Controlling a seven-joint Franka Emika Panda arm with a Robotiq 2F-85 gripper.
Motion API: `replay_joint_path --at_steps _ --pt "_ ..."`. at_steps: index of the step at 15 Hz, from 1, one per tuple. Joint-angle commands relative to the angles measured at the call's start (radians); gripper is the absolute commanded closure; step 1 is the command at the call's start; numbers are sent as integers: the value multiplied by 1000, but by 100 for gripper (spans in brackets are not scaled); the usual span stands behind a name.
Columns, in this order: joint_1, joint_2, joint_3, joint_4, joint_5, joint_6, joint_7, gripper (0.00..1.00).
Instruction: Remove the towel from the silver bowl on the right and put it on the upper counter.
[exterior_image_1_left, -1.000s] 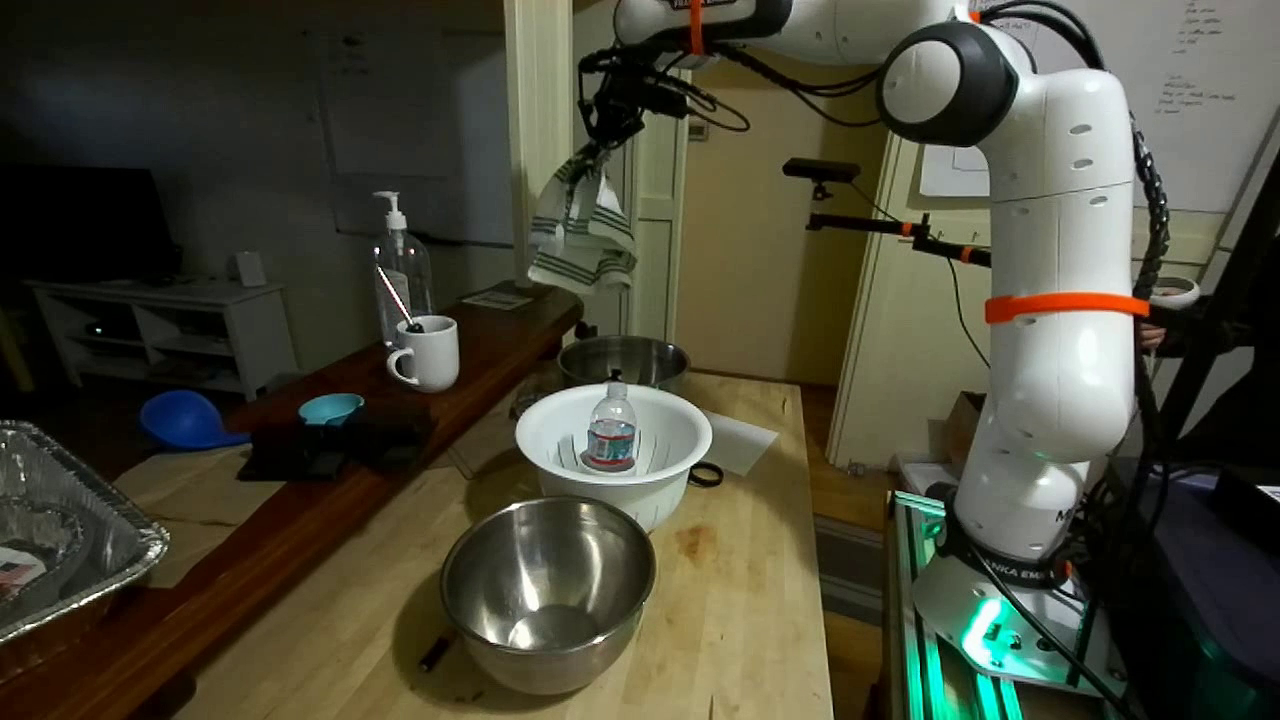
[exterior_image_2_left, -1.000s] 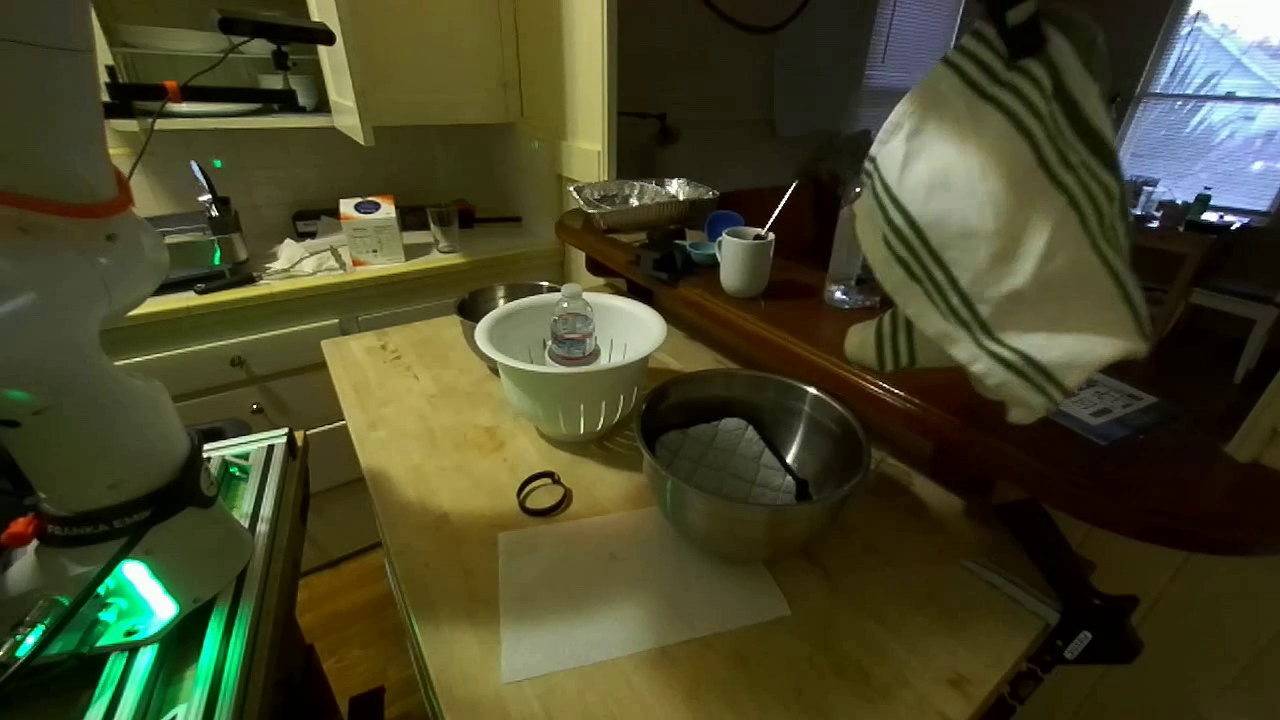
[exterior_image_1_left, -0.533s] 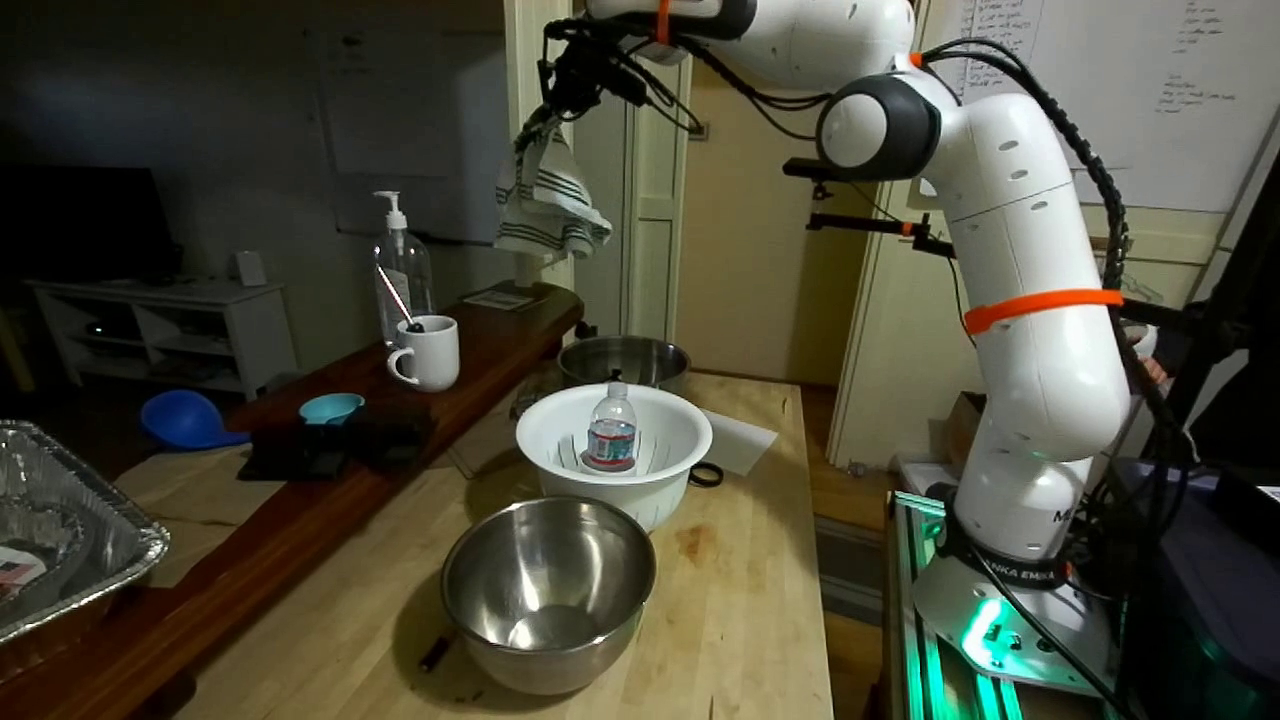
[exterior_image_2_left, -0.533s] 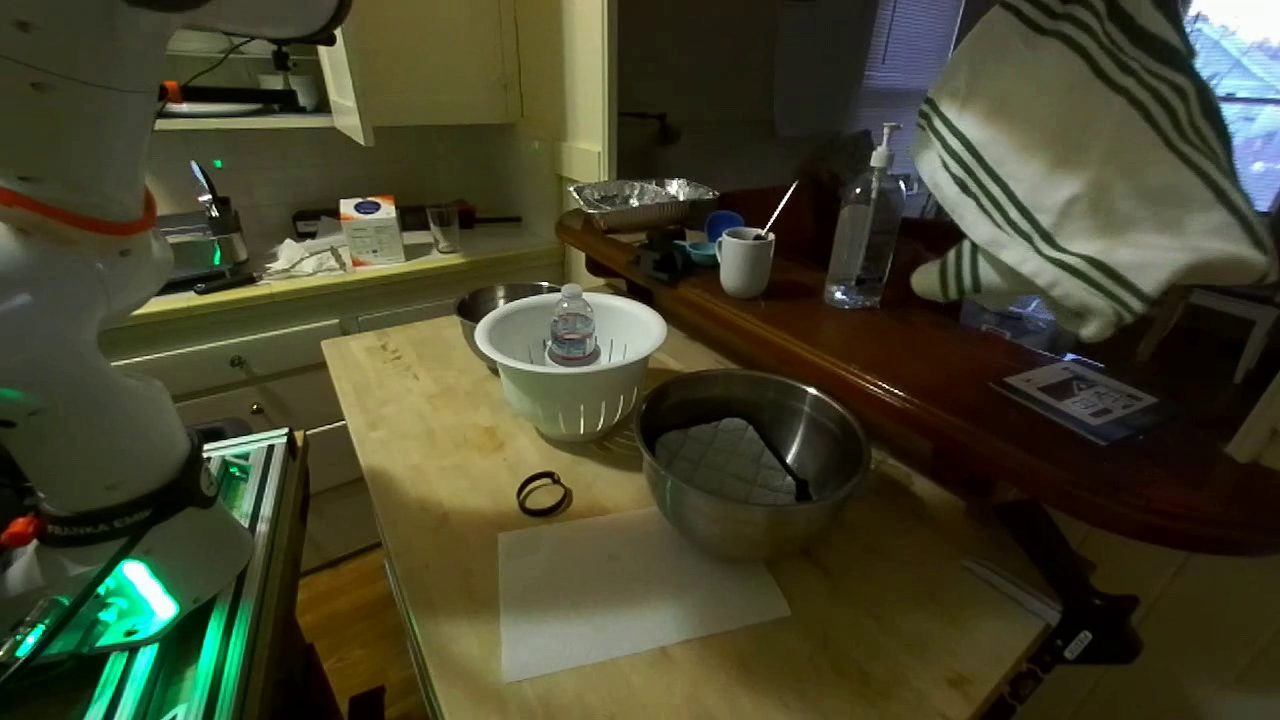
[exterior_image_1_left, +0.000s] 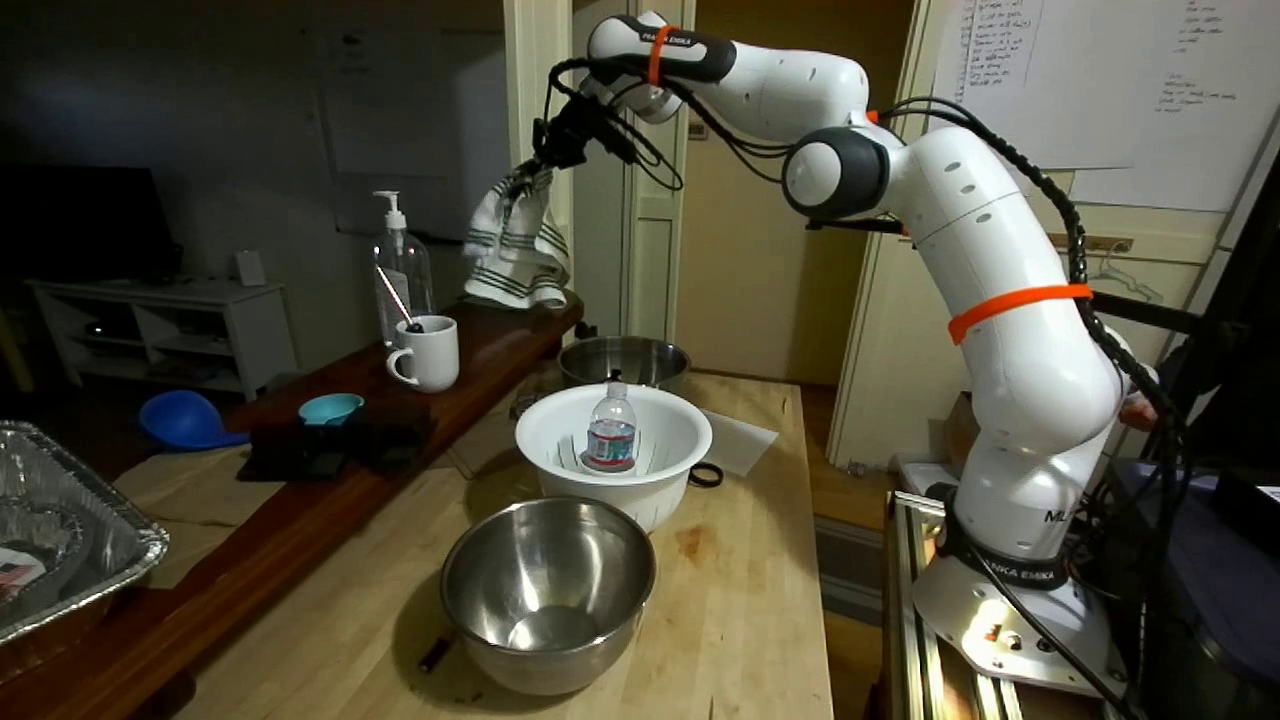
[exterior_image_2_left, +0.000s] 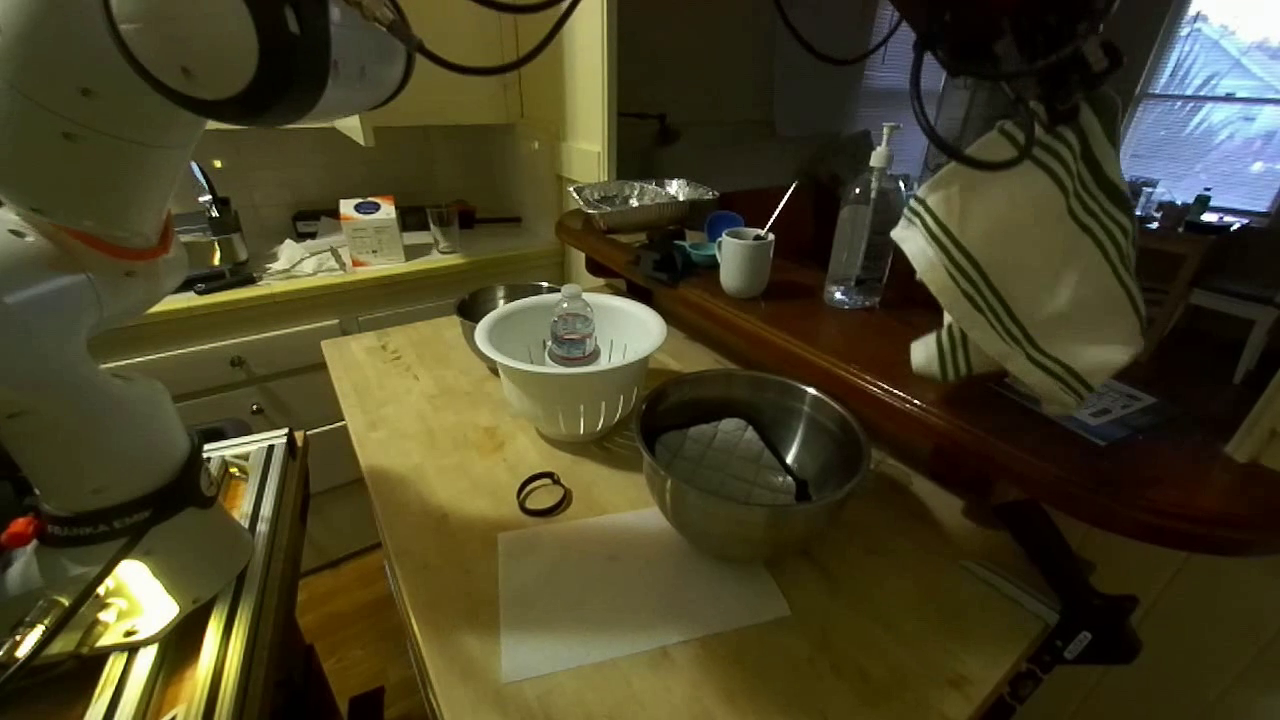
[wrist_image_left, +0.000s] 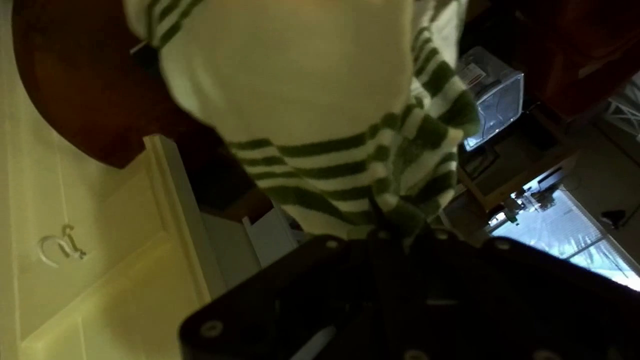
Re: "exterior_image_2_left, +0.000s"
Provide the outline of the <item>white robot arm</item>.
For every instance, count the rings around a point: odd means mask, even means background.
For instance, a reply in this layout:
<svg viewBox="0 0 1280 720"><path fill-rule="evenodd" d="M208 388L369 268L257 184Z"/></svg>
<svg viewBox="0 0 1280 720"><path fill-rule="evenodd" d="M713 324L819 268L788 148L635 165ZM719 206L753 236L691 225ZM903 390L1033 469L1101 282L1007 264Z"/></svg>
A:
<svg viewBox="0 0 1280 720"><path fill-rule="evenodd" d="M51 512L167 484L187 432L87 335L181 279L173 193L208 124L382 107L413 75L395 0L0 0L3 449Z"/></svg>

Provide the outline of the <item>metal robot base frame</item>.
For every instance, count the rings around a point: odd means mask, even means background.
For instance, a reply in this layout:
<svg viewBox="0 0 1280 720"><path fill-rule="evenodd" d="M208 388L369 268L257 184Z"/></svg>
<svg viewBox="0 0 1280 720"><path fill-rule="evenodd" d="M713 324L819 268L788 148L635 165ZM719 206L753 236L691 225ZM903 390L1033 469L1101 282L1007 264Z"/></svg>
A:
<svg viewBox="0 0 1280 720"><path fill-rule="evenodd" d="M3 720L270 720L296 655L305 441L211 441L234 533L108 541L87 574L3 608Z"/></svg>

